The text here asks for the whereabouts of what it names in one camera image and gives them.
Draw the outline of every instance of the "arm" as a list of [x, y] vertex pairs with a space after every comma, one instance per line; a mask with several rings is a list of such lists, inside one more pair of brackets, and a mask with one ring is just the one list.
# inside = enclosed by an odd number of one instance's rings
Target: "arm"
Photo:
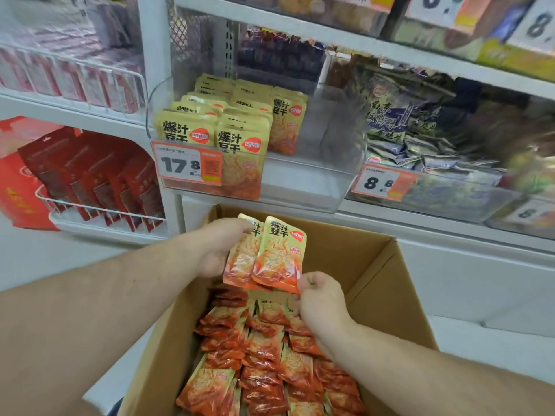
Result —
[[306, 274], [299, 290], [302, 318], [324, 352], [401, 416], [555, 414], [554, 385], [356, 324], [326, 274]]
[[197, 276], [221, 274], [252, 226], [218, 220], [0, 293], [2, 414], [60, 416]]

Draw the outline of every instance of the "floor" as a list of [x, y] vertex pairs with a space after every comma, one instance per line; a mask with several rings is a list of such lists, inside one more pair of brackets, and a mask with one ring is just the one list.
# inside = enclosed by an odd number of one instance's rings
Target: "floor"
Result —
[[[60, 232], [16, 229], [0, 213], [0, 291], [128, 250]], [[523, 335], [429, 316], [440, 349], [555, 384], [555, 338]], [[103, 412], [126, 392], [150, 330], [85, 395]]]

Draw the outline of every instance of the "person's right arm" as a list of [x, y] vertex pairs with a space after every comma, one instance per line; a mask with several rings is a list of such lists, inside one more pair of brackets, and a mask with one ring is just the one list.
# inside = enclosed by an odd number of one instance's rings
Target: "person's right arm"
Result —
[[555, 414], [555, 385], [355, 323], [327, 274], [305, 274], [299, 290], [301, 317], [323, 351], [401, 416]]

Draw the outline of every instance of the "person's right hand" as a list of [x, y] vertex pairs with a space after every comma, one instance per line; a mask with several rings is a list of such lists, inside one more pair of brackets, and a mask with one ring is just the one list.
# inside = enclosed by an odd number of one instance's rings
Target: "person's right hand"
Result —
[[297, 286], [301, 319], [315, 335], [322, 351], [332, 358], [332, 340], [341, 337], [354, 321], [347, 311], [339, 282], [322, 272], [305, 273]]

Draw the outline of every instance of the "hand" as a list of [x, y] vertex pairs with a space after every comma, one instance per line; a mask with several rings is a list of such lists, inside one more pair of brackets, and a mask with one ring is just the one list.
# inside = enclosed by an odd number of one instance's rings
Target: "hand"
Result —
[[199, 255], [198, 275], [215, 277], [224, 272], [229, 250], [254, 226], [245, 219], [218, 219], [197, 231], [189, 232], [190, 242]]
[[345, 304], [339, 282], [322, 272], [305, 273], [298, 281], [301, 293], [296, 298], [301, 318], [315, 335], [318, 346], [333, 357], [331, 341], [355, 324]]

